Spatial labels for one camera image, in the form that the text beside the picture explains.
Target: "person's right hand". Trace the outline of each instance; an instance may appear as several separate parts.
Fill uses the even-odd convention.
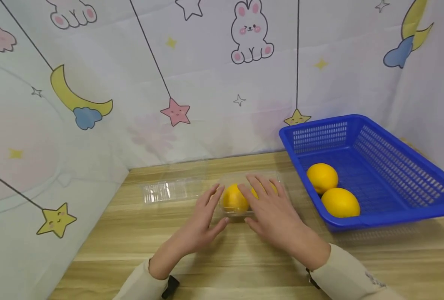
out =
[[[282,185],[260,175],[247,175],[247,180],[259,197],[257,199],[244,184],[238,185],[257,217],[257,221],[245,218],[250,228],[311,271],[325,265],[330,256],[330,245],[301,221]]]

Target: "yellow crescent moon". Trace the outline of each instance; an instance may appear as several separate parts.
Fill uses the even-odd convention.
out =
[[[411,7],[407,11],[403,22],[402,22],[402,39],[406,39],[408,37],[414,36],[414,40],[412,42],[412,51],[417,50],[427,38],[430,29],[434,25],[432,23],[430,26],[423,30],[417,30],[420,20],[424,15],[425,6],[427,4],[427,0],[415,0],[412,3]]]
[[[50,75],[50,83],[52,84],[52,88],[60,101],[62,101],[62,103],[71,111],[79,107],[88,107],[92,110],[99,111],[102,116],[106,116],[112,111],[112,100],[104,103],[95,103],[80,98],[73,91],[71,91],[71,89],[67,86],[67,82],[65,81],[64,65],[60,65],[52,71],[52,74]]]

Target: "black line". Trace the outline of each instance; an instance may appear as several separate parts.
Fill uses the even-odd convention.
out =
[[[297,0],[297,76],[295,77],[295,108],[299,108],[299,28],[300,28],[300,0]]]
[[[11,13],[11,11],[8,9],[7,5],[5,5],[4,1],[0,0],[0,3],[2,3],[2,5],[5,7],[5,10],[7,10],[7,12],[10,14],[10,16],[14,19],[15,23],[17,23],[17,25],[19,26],[19,28],[22,30],[22,32],[24,32],[25,36],[29,39],[30,43],[32,43],[32,45],[34,46],[34,48],[37,50],[37,52],[39,53],[39,55],[42,57],[42,59],[45,61],[45,63],[49,66],[49,68],[53,71],[54,69],[52,69],[52,66],[49,64],[49,62],[47,61],[47,59],[45,59],[45,57],[42,55],[41,51],[39,50],[39,48],[37,48],[37,46],[34,44],[34,42],[32,41],[32,39],[29,37],[29,35],[27,34],[27,32],[22,28],[22,26],[20,25],[19,21],[17,21],[17,19],[14,17],[14,15]]]
[[[130,2],[130,5],[132,6],[132,10],[134,11],[134,15],[137,18],[137,22],[139,22],[139,26],[140,26],[140,29],[142,30],[142,34],[144,35],[145,41],[147,43],[147,46],[149,46],[149,50],[150,50],[150,53],[152,54],[152,57],[154,59],[155,66],[157,67],[157,70],[159,70],[159,74],[161,75],[163,85],[165,85],[165,89],[167,90],[167,93],[169,94],[169,98],[172,98],[171,95],[170,95],[170,92],[169,92],[169,88],[167,87],[167,83],[165,83],[165,79],[163,79],[161,68],[159,67],[159,64],[157,63],[157,60],[155,59],[155,55],[154,55],[154,53],[152,51],[152,48],[150,47],[149,40],[147,39],[147,36],[145,35],[144,28],[142,28],[142,23],[140,23],[140,19],[139,19],[139,16],[137,15],[137,12],[135,10],[134,3],[132,3],[132,0],[129,0],[129,2]]]
[[[4,183],[9,189],[13,190],[14,192],[16,192],[17,194],[19,194],[22,198],[26,199],[27,201],[29,201],[30,203],[32,203],[33,205],[35,205],[37,208],[39,208],[40,210],[43,210],[42,206],[38,205],[37,203],[33,202],[31,199],[27,198],[26,195],[24,195],[23,193],[19,192],[17,189],[15,189],[13,186],[11,186],[10,184],[8,184],[7,182],[5,182],[1,177],[0,177],[0,182]]]

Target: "white backdrop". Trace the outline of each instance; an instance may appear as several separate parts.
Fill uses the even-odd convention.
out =
[[[0,299],[51,292],[127,168],[350,113],[444,168],[444,1],[0,0],[0,177],[35,203],[0,182]]]

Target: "sleeve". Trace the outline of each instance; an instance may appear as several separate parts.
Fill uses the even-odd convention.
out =
[[[158,280],[149,273],[149,259],[134,269],[113,300],[159,300],[168,280]]]
[[[403,300],[374,278],[354,256],[330,244],[329,260],[310,272],[311,278],[332,300]]]

